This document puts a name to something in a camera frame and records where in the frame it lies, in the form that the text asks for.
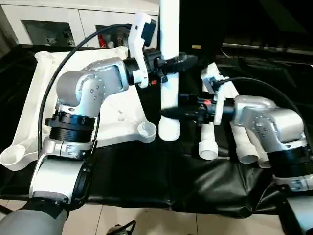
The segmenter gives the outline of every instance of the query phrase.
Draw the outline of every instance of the glass cabinet door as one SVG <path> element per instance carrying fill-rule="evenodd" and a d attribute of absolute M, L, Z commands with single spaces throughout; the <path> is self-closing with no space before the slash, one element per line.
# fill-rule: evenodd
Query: glass cabinet door
<path fill-rule="evenodd" d="M 105 11 L 87 11 L 79 10 L 81 16 L 83 29 L 86 36 L 99 31 L 112 24 L 130 23 L 134 21 L 134 14 L 119 13 L 119 12 L 105 12 Z M 158 16 L 152 16 L 154 20 L 158 20 Z M 91 39 L 87 44 L 94 48 L 116 48 L 118 46 L 128 46 L 129 30 L 125 28 L 113 29 L 109 33 L 104 33 Z M 157 28 L 153 35 L 149 48 L 157 47 Z"/>
<path fill-rule="evenodd" d="M 107 26 L 96 25 L 96 30 L 100 31 Z M 113 49 L 119 46 L 128 47 L 129 30 L 126 28 L 113 29 L 108 33 L 98 35 L 98 42 L 100 48 Z"/>
<path fill-rule="evenodd" d="M 77 9 L 2 6 L 19 44 L 74 47 L 84 38 Z"/>
<path fill-rule="evenodd" d="M 34 45 L 74 47 L 75 42 L 67 22 L 22 20 Z"/>

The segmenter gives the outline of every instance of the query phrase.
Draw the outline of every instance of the cable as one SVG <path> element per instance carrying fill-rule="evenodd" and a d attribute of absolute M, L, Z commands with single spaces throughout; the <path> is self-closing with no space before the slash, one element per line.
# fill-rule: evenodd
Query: cable
<path fill-rule="evenodd" d="M 303 125 L 304 125 L 304 134 L 306 136 L 307 142 L 308 142 L 308 146 L 311 149 L 311 152 L 313 151 L 313 145 L 312 145 L 312 141 L 308 132 L 308 127 L 299 111 L 299 109 L 297 108 L 297 106 L 294 104 L 294 102 L 289 99 L 288 96 L 286 96 L 283 92 L 281 92 L 280 90 L 278 90 L 277 88 L 275 88 L 274 86 L 272 86 L 269 83 L 263 82 L 261 80 L 257 80 L 255 78 L 250 78 L 250 77 L 233 77 L 233 78 L 229 78 L 229 79 L 225 79 L 225 80 L 221 80 L 218 81 L 217 84 L 218 85 L 223 85 L 226 82 L 231 82 L 231 81 L 246 81 L 246 82 L 253 82 L 253 83 L 257 83 L 257 84 L 262 84 L 265 85 L 266 87 L 270 88 L 272 91 L 276 92 L 277 94 L 279 94 L 283 99 L 285 99 L 285 101 L 287 101 L 287 103 L 289 104 L 289 106 L 296 111 L 299 116 L 301 117 L 302 121 L 303 121 Z"/>
<path fill-rule="evenodd" d="M 98 136 L 99 126 L 100 126 L 100 112 L 99 112 L 98 118 L 97 118 L 96 130 L 94 131 L 94 137 L 93 137 L 93 141 L 92 141 L 93 144 L 92 144 L 91 154 L 93 154 L 93 152 L 96 149 L 97 144 L 98 144 L 97 136 Z"/>
<path fill-rule="evenodd" d="M 115 235 L 115 234 L 117 234 L 117 233 L 119 233 L 119 232 L 121 232 L 121 231 L 123 231 L 123 230 L 125 230 L 125 229 L 127 229 L 129 226 L 131 226 L 132 225 L 132 228 L 131 228 L 131 234 L 132 234 L 132 232 L 134 231 L 134 229 L 135 229 L 135 226 L 136 226 L 136 221 L 131 221 L 131 222 L 129 222 L 128 224 L 125 224 L 124 226 L 122 226 L 122 227 L 119 227 L 118 229 L 116 229 L 116 230 L 114 230 L 114 231 L 112 231 L 112 232 L 109 232 L 109 233 L 107 233 L 106 235 Z"/>
<path fill-rule="evenodd" d="M 118 23 L 118 24 L 113 24 L 111 26 L 108 26 L 100 31 L 94 32 L 93 34 L 89 35 L 87 38 L 85 38 L 80 44 L 78 44 L 69 54 L 67 54 L 67 56 L 63 59 L 63 61 L 59 64 L 59 66 L 57 67 L 56 71 L 54 72 L 50 82 L 48 83 L 48 86 L 45 90 L 45 94 L 43 96 L 43 100 L 41 102 L 40 105 L 40 110 L 39 110 L 39 117 L 38 117 L 38 132 L 37 132 L 37 136 L 38 136 L 38 155 L 41 152 L 42 149 L 42 124 L 43 124 L 43 115 L 44 115 L 44 108 L 45 108 L 45 102 L 48 98 L 49 92 L 52 88 L 52 85 L 54 83 L 54 81 L 56 80 L 59 72 L 61 71 L 61 69 L 63 68 L 63 66 L 65 65 L 65 63 L 70 59 L 70 57 L 76 52 L 78 51 L 86 42 L 88 42 L 90 39 L 92 39 L 93 37 L 99 35 L 100 33 L 104 33 L 106 31 L 109 31 L 113 28 L 120 28 L 120 27 L 125 27 L 127 29 L 131 28 L 131 24 L 129 23 Z"/>

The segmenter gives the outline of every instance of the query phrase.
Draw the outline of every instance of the white pole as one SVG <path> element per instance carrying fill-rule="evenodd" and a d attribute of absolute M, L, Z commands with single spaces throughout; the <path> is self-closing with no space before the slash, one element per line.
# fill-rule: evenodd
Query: white pole
<path fill-rule="evenodd" d="M 179 0 L 161 0 L 160 33 L 162 59 L 179 55 Z M 161 84 L 161 109 L 178 106 L 178 73 L 168 74 Z M 180 122 L 164 116 L 158 125 L 158 134 L 165 141 L 175 141 L 180 136 Z"/>

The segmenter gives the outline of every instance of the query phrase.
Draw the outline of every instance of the table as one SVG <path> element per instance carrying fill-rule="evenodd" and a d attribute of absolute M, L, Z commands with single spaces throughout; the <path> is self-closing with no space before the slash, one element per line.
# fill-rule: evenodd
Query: table
<path fill-rule="evenodd" d="M 29 85 L 36 67 L 38 51 L 66 51 L 68 48 L 18 45 L 0 60 L 2 86 L 0 151 L 13 139 Z M 297 102 L 304 118 L 310 120 L 310 89 L 313 69 L 307 65 L 284 65 L 273 62 L 219 59 L 222 74 L 256 76 L 275 86 Z M 179 79 L 180 93 L 197 93 L 200 70 L 195 68 Z M 260 87 L 235 83 L 240 94 L 263 95 L 284 106 L 282 100 Z M 159 121 L 160 86 L 137 88 L 147 120 Z M 228 159 L 205 161 L 198 157 L 194 123 L 181 123 L 178 141 L 164 142 L 158 137 L 151 144 L 138 141 L 116 144 L 96 150 L 96 167 L 88 203 L 120 207 L 154 207 L 191 213 L 218 213 L 235 218 L 252 213 L 275 214 L 279 192 L 272 182 L 270 169 L 236 162 L 235 143 L 227 123 L 215 129 L 220 154 Z M 12 172 L 0 165 L 0 198 L 27 200 L 36 163 Z"/>

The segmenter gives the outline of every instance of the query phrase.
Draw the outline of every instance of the black cable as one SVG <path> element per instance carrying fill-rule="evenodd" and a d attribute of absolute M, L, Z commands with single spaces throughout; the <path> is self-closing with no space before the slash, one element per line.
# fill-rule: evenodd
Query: black cable
<path fill-rule="evenodd" d="M 308 127 L 307 127 L 299 109 L 294 104 L 294 102 L 291 99 L 289 99 L 288 96 L 286 96 L 283 92 L 281 92 L 280 90 L 278 90 L 276 87 L 272 86 L 271 84 L 263 82 L 261 80 L 255 79 L 255 78 L 250 78 L 250 77 L 233 77 L 233 78 L 218 81 L 217 84 L 221 86 L 222 84 L 224 84 L 226 82 L 231 82 L 231 81 L 246 81 L 246 82 L 253 82 L 253 83 L 257 83 L 257 84 L 262 84 L 262 85 L 265 85 L 266 87 L 270 88 L 272 91 L 276 92 L 277 94 L 279 94 L 289 104 L 289 106 L 294 111 L 296 111 L 299 114 L 299 116 L 301 117 L 301 119 L 303 121 L 303 125 L 304 125 L 304 134 L 306 136 L 308 146 L 311 149 L 311 152 L 313 151 L 313 145 L 312 145 L 311 137 L 310 137 L 309 132 L 308 132 Z"/>
<path fill-rule="evenodd" d="M 115 234 L 117 234 L 117 233 L 127 229 L 131 225 L 132 225 L 132 228 L 131 228 L 131 233 L 132 233 L 134 231 L 134 229 L 135 229 L 135 226 L 136 226 L 136 221 L 134 221 L 134 220 L 129 222 L 128 224 L 125 224 L 122 227 L 119 227 L 118 229 L 116 229 L 116 230 L 114 230 L 112 232 L 107 233 L 106 235 L 115 235 Z"/>
<path fill-rule="evenodd" d="M 57 78 L 59 72 L 61 71 L 61 69 L 63 68 L 63 66 L 65 65 L 65 63 L 70 59 L 70 57 L 76 52 L 78 51 L 86 42 L 88 42 L 90 39 L 92 39 L 93 37 L 99 35 L 100 33 L 109 31 L 113 28 L 120 28 L 120 27 L 125 27 L 127 29 L 131 28 L 131 24 L 129 23 L 118 23 L 118 24 L 113 24 L 111 26 L 108 26 L 100 31 L 94 32 L 93 34 L 89 35 L 87 38 L 85 38 L 80 44 L 78 44 L 69 54 L 67 54 L 67 56 L 63 59 L 63 61 L 60 63 L 60 65 L 57 67 L 56 71 L 54 72 L 48 86 L 47 89 L 45 90 L 45 94 L 43 96 L 43 100 L 41 102 L 40 105 L 40 110 L 39 110 L 39 117 L 38 117 L 38 132 L 37 132 L 37 136 L 38 136 L 38 155 L 41 152 L 41 148 L 42 148 L 42 124 L 43 124 L 43 114 L 44 114 L 44 108 L 45 108 L 45 102 L 48 98 L 49 92 L 52 88 L 52 85 L 55 81 L 55 79 Z"/>

